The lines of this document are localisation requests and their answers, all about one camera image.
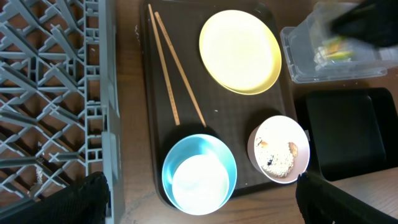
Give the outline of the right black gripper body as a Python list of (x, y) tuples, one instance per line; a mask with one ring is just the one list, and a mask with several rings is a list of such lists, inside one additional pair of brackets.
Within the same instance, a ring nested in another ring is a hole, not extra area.
[(332, 33), (376, 47), (397, 45), (397, 0), (365, 0), (333, 19)]

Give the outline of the green snack wrapper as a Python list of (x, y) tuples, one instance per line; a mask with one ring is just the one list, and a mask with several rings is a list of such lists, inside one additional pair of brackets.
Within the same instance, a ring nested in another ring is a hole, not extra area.
[(323, 65), (334, 61), (349, 61), (354, 50), (348, 40), (342, 37), (327, 39), (315, 49), (314, 62)]

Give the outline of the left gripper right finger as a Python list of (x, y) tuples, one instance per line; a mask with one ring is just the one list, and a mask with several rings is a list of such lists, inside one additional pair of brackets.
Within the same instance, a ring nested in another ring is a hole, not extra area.
[(396, 218), (308, 172), (298, 176), (295, 197), (305, 223), (397, 224)]

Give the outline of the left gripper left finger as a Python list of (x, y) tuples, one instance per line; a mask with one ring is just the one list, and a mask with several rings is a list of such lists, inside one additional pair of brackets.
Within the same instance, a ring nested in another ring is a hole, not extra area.
[(1, 223), (99, 224), (105, 222), (108, 202), (108, 181), (103, 172), (94, 172), (42, 201), (6, 215)]

